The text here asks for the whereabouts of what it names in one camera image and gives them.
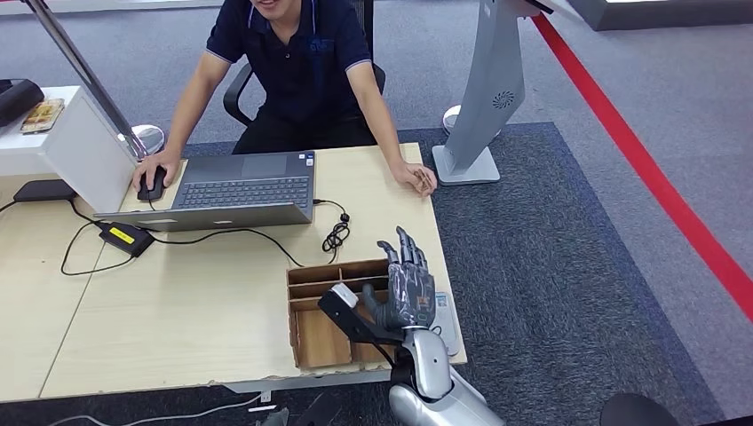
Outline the person's right hand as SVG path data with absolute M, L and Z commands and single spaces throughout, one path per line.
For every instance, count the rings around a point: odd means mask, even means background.
M 156 171 L 158 168 L 165 170 L 164 177 L 162 178 L 162 184 L 165 187 L 170 186 L 180 167 L 180 155 L 180 151 L 163 150 L 159 153 L 145 157 L 133 172 L 131 181 L 133 190 L 138 192 L 141 189 L 142 178 L 145 179 L 147 188 L 149 190 L 153 189 L 155 186 Z

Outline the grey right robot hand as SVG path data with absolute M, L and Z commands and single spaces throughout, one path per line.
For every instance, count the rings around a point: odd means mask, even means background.
M 387 241 L 377 243 L 388 261 L 387 301 L 378 302 L 369 283 L 362 288 L 362 300 L 375 323 L 387 330 L 429 328 L 436 314 L 434 277 L 415 240 L 400 226 L 396 227 L 396 233 L 400 240 L 399 249 Z

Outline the person's left hand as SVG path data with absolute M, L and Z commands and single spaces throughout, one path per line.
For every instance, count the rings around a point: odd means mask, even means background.
M 431 195 L 437 189 L 435 174 L 423 164 L 399 161 L 390 165 L 390 171 L 398 183 L 409 185 L 422 197 Z

